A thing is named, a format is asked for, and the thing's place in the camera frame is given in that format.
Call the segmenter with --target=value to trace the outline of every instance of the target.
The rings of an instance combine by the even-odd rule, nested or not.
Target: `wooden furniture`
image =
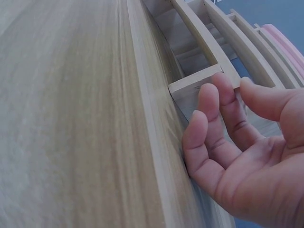
[[[299,87],[263,33],[209,0],[0,11],[0,227],[235,227],[189,179],[180,143],[211,75],[239,86],[237,57],[258,84]]]

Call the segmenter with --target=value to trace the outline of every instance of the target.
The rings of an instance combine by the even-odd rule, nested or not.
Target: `wooden frame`
[[[242,30],[242,32],[250,39],[256,46],[259,52],[264,56],[265,60],[273,68],[276,75],[279,77],[285,88],[300,88],[300,85],[293,77],[291,71],[285,65],[279,55],[270,47],[270,45],[260,36],[259,32],[243,19],[235,10],[231,10],[234,15],[235,24]]]
[[[210,0],[204,2],[211,22],[232,45],[253,80],[263,86],[284,88],[271,66],[236,24]]]
[[[171,0],[173,6],[195,37],[211,65],[220,64],[234,88],[239,87],[240,77],[220,45],[216,42],[199,17],[184,0]]]

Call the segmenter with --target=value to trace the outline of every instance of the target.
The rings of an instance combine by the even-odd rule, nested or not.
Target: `gray floor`
[[[235,9],[252,25],[273,24],[304,53],[303,0],[223,0],[217,5],[227,14],[230,9]],[[242,70],[238,63],[236,68]],[[239,219],[235,219],[235,222],[237,228],[260,228]]]

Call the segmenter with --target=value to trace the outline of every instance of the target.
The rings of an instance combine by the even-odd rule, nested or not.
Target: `wooden slat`
[[[229,76],[233,86],[239,87],[240,77],[237,71],[198,16],[184,0],[172,0],[172,4],[202,48],[210,64],[219,63],[226,75]]]
[[[222,71],[220,65],[216,64],[169,85],[172,98],[188,120],[197,107],[200,87],[211,83],[210,77]]]
[[[281,48],[266,33],[264,33],[263,30],[260,29],[260,27],[257,28],[257,32],[261,35],[261,37],[270,45],[270,47],[281,58],[281,60],[287,66],[288,70],[291,72],[293,77],[296,79],[296,81],[300,85],[300,87],[304,87],[304,79],[302,78],[302,76],[300,75],[298,70],[294,67],[294,65],[289,60],[289,58],[281,50]]]
[[[236,24],[213,2],[210,0],[204,2],[212,23],[234,48],[254,82],[263,86],[284,88],[271,66]]]
[[[242,30],[242,32],[250,39],[250,41],[256,46],[260,53],[264,56],[266,61],[273,68],[276,75],[279,77],[285,88],[299,88],[300,85],[284,64],[282,59],[277,53],[270,47],[270,45],[259,35],[257,31],[235,10],[231,10],[236,18],[236,25]]]

